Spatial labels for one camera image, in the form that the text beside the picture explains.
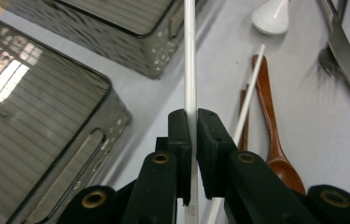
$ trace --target table surface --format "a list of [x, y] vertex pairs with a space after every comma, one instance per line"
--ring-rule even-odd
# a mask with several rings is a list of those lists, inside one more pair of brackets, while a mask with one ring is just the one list
[[[350, 90], [319, 69], [317, 55], [327, 45], [328, 26], [316, 0], [291, 1], [284, 35], [263, 35], [251, 14], [264, 0], [208, 1], [197, 20], [198, 107], [218, 113], [234, 133], [239, 92], [251, 78], [251, 57], [266, 45], [281, 145], [306, 188], [329, 184], [350, 192]], [[117, 150], [92, 181], [119, 189], [134, 180], [158, 136], [167, 136], [167, 115], [184, 104], [184, 45], [160, 79], [152, 80], [105, 59], [9, 12], [0, 19], [110, 77], [133, 115]], [[343, 20], [350, 42], [350, 1]], [[259, 99], [250, 106], [249, 150], [265, 159], [269, 140]], [[199, 185], [199, 218], [210, 207]], [[183, 223], [182, 209], [178, 222]], [[225, 222], [223, 213], [220, 223]]]

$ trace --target knife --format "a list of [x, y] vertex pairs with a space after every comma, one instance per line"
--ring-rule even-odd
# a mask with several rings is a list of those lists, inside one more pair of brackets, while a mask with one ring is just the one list
[[350, 86], [350, 44], [341, 26], [341, 19], [331, 0], [319, 0], [319, 3], [329, 24], [329, 48]]

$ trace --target white spoon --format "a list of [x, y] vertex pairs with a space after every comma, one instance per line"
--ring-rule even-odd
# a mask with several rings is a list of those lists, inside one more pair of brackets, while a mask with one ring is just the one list
[[289, 0], [269, 0], [252, 15], [253, 24], [266, 35], [280, 35], [288, 28]]

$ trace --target white stick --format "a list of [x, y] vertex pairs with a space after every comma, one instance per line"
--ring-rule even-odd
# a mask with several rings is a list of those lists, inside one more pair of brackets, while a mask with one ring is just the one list
[[[256, 87], [257, 78], [259, 76], [259, 68], [261, 67], [262, 56], [264, 55], [265, 45], [261, 45], [259, 50], [259, 56], [257, 58], [256, 66], [253, 70], [253, 76], [250, 80], [249, 88], [247, 89], [244, 104], [242, 105], [241, 113], [239, 115], [238, 123], [236, 125], [235, 134], [233, 135], [233, 142], [236, 145], [239, 143], [239, 139], [241, 138], [242, 131], [245, 126], [245, 119], [247, 115], [248, 108], [250, 107], [251, 96], [253, 95], [253, 91]], [[207, 224], [215, 224], [217, 222], [219, 209], [222, 207], [224, 199], [222, 198], [214, 198], [212, 200], [212, 206], [210, 207], [209, 217], [207, 218]]]
[[192, 141], [191, 200], [185, 207], [185, 223], [198, 224], [197, 83], [195, 68], [195, 0], [184, 0], [185, 110]]

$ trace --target metal fork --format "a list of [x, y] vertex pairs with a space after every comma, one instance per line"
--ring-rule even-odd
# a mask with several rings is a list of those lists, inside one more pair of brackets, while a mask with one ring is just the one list
[[[346, 10], [346, 5], [347, 5], [347, 0], [338, 1], [337, 13], [338, 13], [338, 17], [340, 18], [340, 22], [343, 22], [343, 15]], [[323, 70], [327, 74], [334, 77], [346, 79], [345, 75], [343, 74], [343, 70], [338, 65], [337, 60], [335, 59], [329, 47], [325, 47], [324, 49], [320, 50], [318, 60], [319, 60], [320, 67], [323, 68]]]

